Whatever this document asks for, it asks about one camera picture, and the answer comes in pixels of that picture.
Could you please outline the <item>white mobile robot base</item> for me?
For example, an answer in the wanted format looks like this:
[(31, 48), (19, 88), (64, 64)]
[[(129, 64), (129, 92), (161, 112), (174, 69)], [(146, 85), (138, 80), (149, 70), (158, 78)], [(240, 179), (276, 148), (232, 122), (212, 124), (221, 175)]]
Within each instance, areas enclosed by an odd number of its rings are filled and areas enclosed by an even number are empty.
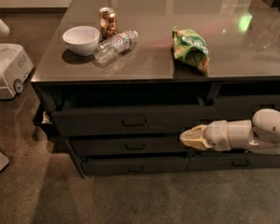
[(0, 100), (22, 93), (34, 64), (22, 45), (0, 43)]

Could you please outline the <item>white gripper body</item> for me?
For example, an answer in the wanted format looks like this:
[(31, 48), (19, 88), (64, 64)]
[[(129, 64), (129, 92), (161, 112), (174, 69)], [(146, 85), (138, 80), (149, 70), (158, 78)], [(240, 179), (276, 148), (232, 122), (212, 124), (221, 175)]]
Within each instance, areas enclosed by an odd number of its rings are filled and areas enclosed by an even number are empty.
[(228, 122), (219, 120), (211, 122), (204, 130), (207, 146), (215, 151), (227, 151), (231, 149), (228, 137)]

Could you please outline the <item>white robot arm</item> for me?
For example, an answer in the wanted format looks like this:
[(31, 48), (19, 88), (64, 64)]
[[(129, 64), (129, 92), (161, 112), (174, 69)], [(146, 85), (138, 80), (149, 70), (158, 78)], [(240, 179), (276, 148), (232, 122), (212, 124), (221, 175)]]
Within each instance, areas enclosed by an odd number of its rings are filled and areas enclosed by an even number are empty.
[(179, 136), (184, 146), (199, 150), (244, 149), (257, 154), (280, 154), (280, 112), (261, 109), (252, 119), (216, 120), (198, 125)]

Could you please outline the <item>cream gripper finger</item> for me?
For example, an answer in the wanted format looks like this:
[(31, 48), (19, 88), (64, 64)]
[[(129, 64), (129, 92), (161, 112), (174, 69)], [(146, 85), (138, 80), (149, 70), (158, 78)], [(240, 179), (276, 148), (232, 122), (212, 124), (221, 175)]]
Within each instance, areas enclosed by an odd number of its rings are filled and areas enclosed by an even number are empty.
[(200, 138), (203, 136), (203, 132), (205, 129), (206, 129), (206, 125), (201, 124), (182, 132), (180, 136), (182, 138)]
[(181, 142), (187, 146), (187, 147), (193, 147), (193, 148), (196, 148), (196, 149), (199, 149), (199, 150), (207, 150), (209, 148), (212, 148), (213, 146), (210, 145), (206, 139), (204, 138), (196, 138), (196, 139), (193, 139), (193, 138), (183, 138), (181, 137), (180, 138)]

